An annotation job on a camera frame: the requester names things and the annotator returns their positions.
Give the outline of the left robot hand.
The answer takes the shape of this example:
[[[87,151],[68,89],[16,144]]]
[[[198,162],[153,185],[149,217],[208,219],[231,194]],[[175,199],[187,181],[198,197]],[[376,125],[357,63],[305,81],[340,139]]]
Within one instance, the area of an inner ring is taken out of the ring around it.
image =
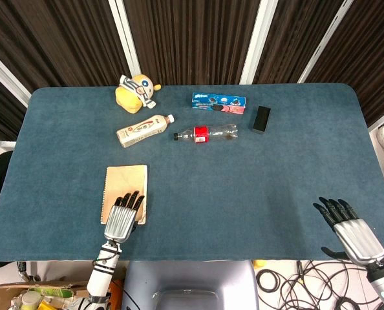
[[[104,236],[107,240],[124,243],[129,238],[144,198],[145,196],[140,195],[139,191],[117,197],[105,224]]]

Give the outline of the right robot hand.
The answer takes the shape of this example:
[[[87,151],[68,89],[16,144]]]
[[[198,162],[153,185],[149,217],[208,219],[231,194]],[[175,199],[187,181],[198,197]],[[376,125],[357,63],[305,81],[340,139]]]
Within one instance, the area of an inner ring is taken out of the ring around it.
[[[349,259],[359,266],[366,266],[384,259],[384,247],[366,221],[345,200],[319,198],[313,206],[335,233],[345,251],[327,255],[336,259]]]

